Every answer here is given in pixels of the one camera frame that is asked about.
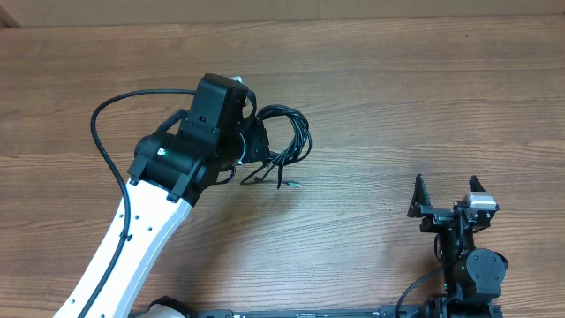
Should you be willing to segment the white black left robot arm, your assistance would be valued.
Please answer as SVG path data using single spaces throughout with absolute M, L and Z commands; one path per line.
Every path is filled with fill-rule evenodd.
M 254 92 L 239 77 L 207 73 L 179 110 L 142 138 L 104 239 L 58 317 L 126 317 L 158 255 L 219 174 L 267 159 Z

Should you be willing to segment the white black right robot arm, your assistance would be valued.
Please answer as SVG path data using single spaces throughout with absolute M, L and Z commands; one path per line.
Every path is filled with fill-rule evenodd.
M 419 229 L 433 233 L 434 255 L 440 266 L 411 284 L 395 305 L 397 317 L 501 317 L 493 300 L 501 295 L 508 260 L 490 249 L 477 248 L 474 235 L 491 226 L 500 205 L 476 176 L 470 190 L 452 208 L 434 208 L 419 173 L 407 216 L 421 221 Z M 444 293 L 430 297 L 424 305 L 403 306 L 408 294 L 428 279 L 443 275 Z

